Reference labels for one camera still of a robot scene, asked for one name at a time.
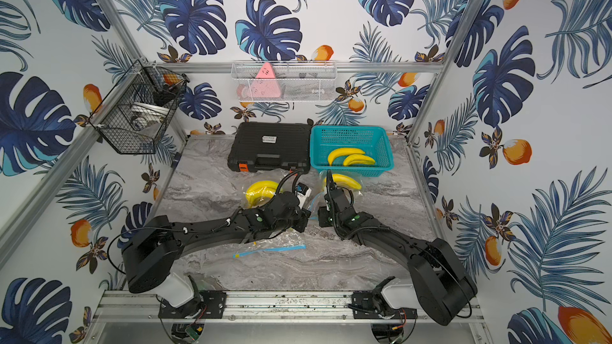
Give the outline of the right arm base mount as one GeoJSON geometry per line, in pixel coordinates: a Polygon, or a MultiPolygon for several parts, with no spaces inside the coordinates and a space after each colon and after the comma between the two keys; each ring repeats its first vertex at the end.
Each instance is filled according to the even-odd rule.
{"type": "Polygon", "coordinates": [[[355,319],[416,319],[419,301],[409,280],[390,276],[371,291],[355,291],[347,305],[355,319]]]}

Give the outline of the clear zip-top bag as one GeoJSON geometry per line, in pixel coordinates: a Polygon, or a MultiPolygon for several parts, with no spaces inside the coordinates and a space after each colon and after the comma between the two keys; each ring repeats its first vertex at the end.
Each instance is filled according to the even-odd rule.
{"type": "MultiPolygon", "coordinates": [[[[349,189],[353,193],[357,193],[358,195],[360,195],[360,192],[363,189],[363,181],[361,177],[358,175],[346,175],[346,174],[333,173],[332,178],[333,178],[334,183],[336,183],[337,186],[349,189]]],[[[326,191],[327,175],[325,171],[319,173],[319,180],[320,180],[320,185],[318,187],[319,191],[315,195],[312,196],[311,200],[309,201],[308,207],[307,207],[307,210],[311,213],[311,216],[309,219],[312,221],[315,221],[318,219],[317,210],[323,205],[324,195],[327,192],[326,191]]]]}

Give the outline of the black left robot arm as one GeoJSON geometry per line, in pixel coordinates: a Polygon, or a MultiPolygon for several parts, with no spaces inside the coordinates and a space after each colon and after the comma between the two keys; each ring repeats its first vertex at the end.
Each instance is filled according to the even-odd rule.
{"type": "Polygon", "coordinates": [[[227,218],[200,222],[171,222],[166,215],[134,231],[121,249],[128,289],[152,291],[166,280],[175,261],[219,245],[269,240],[288,229],[305,231],[311,212],[300,207],[290,192],[274,196],[259,208],[237,208],[227,218]]]}

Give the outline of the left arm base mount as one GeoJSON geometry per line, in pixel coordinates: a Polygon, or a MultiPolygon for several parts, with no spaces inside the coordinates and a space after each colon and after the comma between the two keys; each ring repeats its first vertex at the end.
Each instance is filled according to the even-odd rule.
{"type": "Polygon", "coordinates": [[[159,307],[161,319],[221,319],[226,307],[224,291],[199,291],[199,295],[182,307],[172,307],[165,299],[159,307]]]}

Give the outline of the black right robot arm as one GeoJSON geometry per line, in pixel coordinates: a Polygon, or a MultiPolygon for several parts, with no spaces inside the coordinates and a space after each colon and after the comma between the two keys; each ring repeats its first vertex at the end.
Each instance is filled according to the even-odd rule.
{"type": "Polygon", "coordinates": [[[324,196],[319,219],[329,222],[343,240],[373,248],[410,274],[417,301],[436,323],[446,326],[477,295],[477,286],[455,251],[443,239],[408,236],[369,213],[356,212],[344,191],[333,186],[324,196]]]}

